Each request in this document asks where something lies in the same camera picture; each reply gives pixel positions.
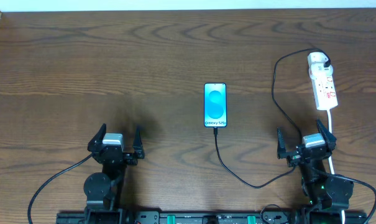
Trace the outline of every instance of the smartphone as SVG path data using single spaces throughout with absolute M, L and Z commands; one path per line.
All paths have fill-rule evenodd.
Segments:
M 226 127 L 226 84 L 204 84 L 204 126 Z

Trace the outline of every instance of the white background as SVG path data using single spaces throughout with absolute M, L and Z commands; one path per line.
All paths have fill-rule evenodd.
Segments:
M 376 7 L 376 0 L 0 0 L 2 12 Z

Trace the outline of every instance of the white power strip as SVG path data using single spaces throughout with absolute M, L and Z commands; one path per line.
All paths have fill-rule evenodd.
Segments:
M 324 67 L 329 59 L 322 52 L 313 52 L 308 56 L 309 74 L 312 79 L 314 100 L 318 110 L 330 110 L 338 105 L 332 65 Z

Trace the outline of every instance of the wooden table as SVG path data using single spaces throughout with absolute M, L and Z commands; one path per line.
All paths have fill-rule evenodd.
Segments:
M 339 106 L 332 110 L 337 173 L 376 187 L 376 9 L 5 13 L 0 24 L 0 223 L 26 223 L 28 203 L 50 176 L 88 155 L 103 123 L 131 134 L 147 157 L 130 167 L 127 207 L 260 210 L 308 203 L 300 172 L 264 189 L 238 182 L 219 164 L 203 126 L 203 84 L 225 82 L 228 122 L 219 131 L 224 162 L 261 184 L 286 172 L 276 128 L 289 147 L 298 135 L 272 102 L 273 65 L 319 47 L 332 58 Z M 275 97 L 302 128 L 326 112 L 314 105 L 307 54 L 278 67 Z M 82 210 L 93 159 L 50 183 L 34 223 Z M 351 209 L 369 212 L 373 193 L 355 185 Z M 372 223 L 376 223 L 376 214 Z

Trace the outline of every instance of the blue circle on screen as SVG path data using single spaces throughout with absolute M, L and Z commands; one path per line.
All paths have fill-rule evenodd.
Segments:
M 224 108 L 220 105 L 222 103 L 222 94 L 218 91 L 212 91 L 208 98 L 210 105 L 208 107 L 208 116 L 212 119 L 218 119 L 224 114 Z

